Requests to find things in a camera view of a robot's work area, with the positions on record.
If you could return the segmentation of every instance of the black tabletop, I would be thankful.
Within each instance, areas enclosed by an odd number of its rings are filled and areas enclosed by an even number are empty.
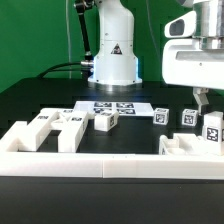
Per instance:
[[[170,110],[166,126],[152,117],[120,117],[108,133],[89,122],[79,153],[157,154],[161,134],[201,134],[181,125],[185,108],[197,109],[192,88],[144,82],[141,90],[109,93],[90,89],[86,81],[23,79],[0,94],[0,136],[15,122],[31,121],[42,108],[73,108],[79,101],[145,102]],[[224,99],[210,91],[213,110]],[[57,133],[53,133],[56,144]],[[39,151],[49,150],[43,145]],[[215,180],[0,177],[2,223],[223,223],[224,183]]]
[[[221,110],[224,99],[216,92],[208,94],[214,109]],[[140,90],[130,92],[105,92],[88,88],[84,80],[68,79],[23,79],[0,94],[0,136],[15,121],[31,121],[42,108],[73,108],[76,101],[103,102],[143,102],[169,109],[167,125],[154,125],[152,117],[119,117],[118,125],[105,133],[95,131],[93,121],[79,147],[81,153],[136,153],[157,154],[159,136],[169,138],[173,133],[195,133],[201,135],[203,117],[199,117],[196,127],[181,124],[184,109],[197,109],[193,90],[188,87],[168,86],[162,82],[144,82]],[[49,138],[56,138],[56,132]],[[55,151],[57,146],[49,144],[39,151]]]

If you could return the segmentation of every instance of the marker sticker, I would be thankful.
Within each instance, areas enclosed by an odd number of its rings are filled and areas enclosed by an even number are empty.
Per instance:
[[[111,54],[122,54],[121,49],[118,44],[114,47]]]

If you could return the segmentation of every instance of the white wall piece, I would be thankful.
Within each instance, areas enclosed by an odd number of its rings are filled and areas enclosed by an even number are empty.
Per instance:
[[[76,152],[87,124],[87,112],[73,112],[58,136],[58,152]]]
[[[0,176],[102,178],[102,159],[73,153],[0,152]]]
[[[19,150],[37,151],[51,131],[51,122],[57,118],[58,112],[55,110],[49,110],[38,114],[27,127],[19,133]]]
[[[26,128],[26,121],[16,121],[0,141],[1,152],[18,151],[18,133]]]

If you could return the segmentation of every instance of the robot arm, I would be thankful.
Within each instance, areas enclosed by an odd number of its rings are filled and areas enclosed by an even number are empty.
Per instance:
[[[138,58],[133,53],[134,17],[120,0],[76,0],[86,56],[90,54],[90,47],[84,12],[94,4],[100,17],[100,50],[94,57],[89,86],[108,91],[141,88]]]

